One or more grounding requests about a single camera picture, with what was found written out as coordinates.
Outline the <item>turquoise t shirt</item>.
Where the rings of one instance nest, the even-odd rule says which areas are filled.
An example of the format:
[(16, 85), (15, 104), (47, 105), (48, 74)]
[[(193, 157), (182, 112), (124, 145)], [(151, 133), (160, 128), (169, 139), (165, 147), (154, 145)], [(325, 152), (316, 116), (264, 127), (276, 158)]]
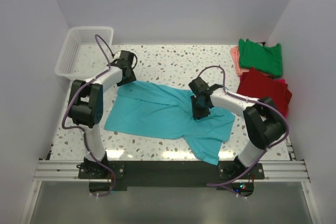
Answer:
[(235, 116), (214, 107), (195, 120), (190, 90), (135, 81), (121, 86), (104, 129), (125, 134), (175, 140), (183, 138), (197, 159), (217, 165), (222, 143), (230, 138)]

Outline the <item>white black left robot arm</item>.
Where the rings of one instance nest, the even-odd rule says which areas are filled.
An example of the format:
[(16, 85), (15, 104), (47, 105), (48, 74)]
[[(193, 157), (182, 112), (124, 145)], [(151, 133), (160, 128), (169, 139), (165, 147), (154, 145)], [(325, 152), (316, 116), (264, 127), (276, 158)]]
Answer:
[(100, 134), (100, 121), (104, 113), (103, 94), (110, 88), (136, 80), (134, 68), (137, 56), (129, 51), (119, 51), (101, 73), (86, 80), (74, 80), (69, 102), (61, 126), (65, 130), (78, 129), (85, 146), (84, 164), (97, 178), (108, 174), (109, 165)]

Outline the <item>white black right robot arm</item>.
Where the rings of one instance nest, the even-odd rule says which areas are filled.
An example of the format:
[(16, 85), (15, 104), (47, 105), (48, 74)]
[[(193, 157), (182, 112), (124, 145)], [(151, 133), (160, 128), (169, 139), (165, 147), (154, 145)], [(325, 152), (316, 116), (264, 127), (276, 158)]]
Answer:
[(209, 86), (200, 77), (192, 80), (188, 86), (193, 92), (191, 101), (194, 119), (207, 117), (214, 107), (229, 110), (244, 119), (249, 142), (234, 159), (232, 170), (237, 177), (246, 178), (250, 175), (253, 166), (267, 149), (288, 136), (288, 123), (270, 97), (249, 98), (230, 92), (220, 84)]

